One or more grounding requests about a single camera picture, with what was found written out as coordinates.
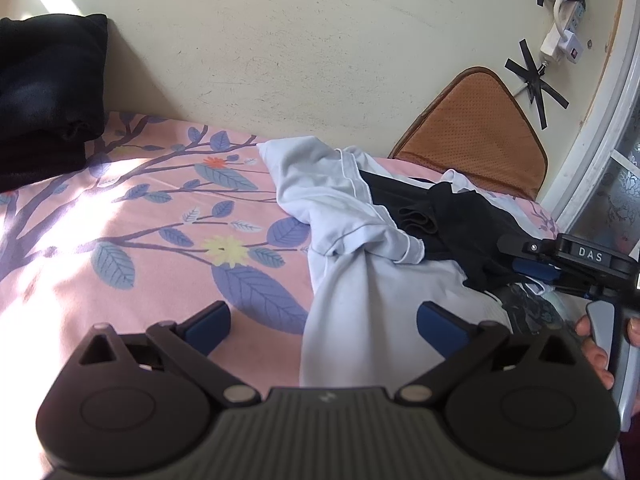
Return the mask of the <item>right hand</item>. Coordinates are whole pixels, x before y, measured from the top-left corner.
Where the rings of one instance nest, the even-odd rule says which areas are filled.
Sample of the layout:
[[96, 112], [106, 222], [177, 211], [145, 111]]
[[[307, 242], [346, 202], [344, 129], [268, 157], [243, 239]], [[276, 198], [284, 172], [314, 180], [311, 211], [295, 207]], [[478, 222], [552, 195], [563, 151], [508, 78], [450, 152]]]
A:
[[[614, 386], [614, 376], [608, 371], [608, 354], [596, 345], [591, 337], [591, 324], [587, 315], [582, 316], [575, 325], [576, 334], [582, 338], [582, 353], [590, 363], [602, 384], [608, 390]], [[634, 347], [640, 346], [640, 322], [638, 318], [632, 318], [628, 322], [627, 334], [630, 343]]]

